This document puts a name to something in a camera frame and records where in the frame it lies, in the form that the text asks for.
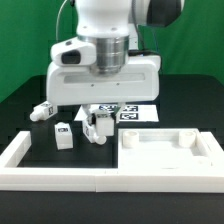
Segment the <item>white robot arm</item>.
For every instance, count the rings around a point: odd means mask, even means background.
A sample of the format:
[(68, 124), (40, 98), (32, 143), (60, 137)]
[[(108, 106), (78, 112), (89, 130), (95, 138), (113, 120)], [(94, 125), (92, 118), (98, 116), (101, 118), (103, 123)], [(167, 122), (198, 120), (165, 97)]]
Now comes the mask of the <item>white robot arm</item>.
[(75, 38), (51, 48), (46, 98), (56, 106), (153, 101), (161, 57), (138, 50), (138, 25), (166, 27), (185, 0), (76, 0)]

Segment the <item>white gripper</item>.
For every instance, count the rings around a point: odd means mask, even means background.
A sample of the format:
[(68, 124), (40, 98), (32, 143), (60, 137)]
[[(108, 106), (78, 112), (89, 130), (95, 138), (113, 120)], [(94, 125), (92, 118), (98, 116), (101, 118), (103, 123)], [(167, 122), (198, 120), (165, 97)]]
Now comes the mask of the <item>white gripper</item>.
[(51, 63), (47, 74), (47, 101), (57, 106), (82, 105), (89, 125), (96, 124), (90, 104), (118, 103), (114, 109), (118, 123), (126, 102), (157, 98), (160, 66), (161, 58), (157, 55), (130, 57), (121, 71), (112, 75), (92, 74), (87, 66)]

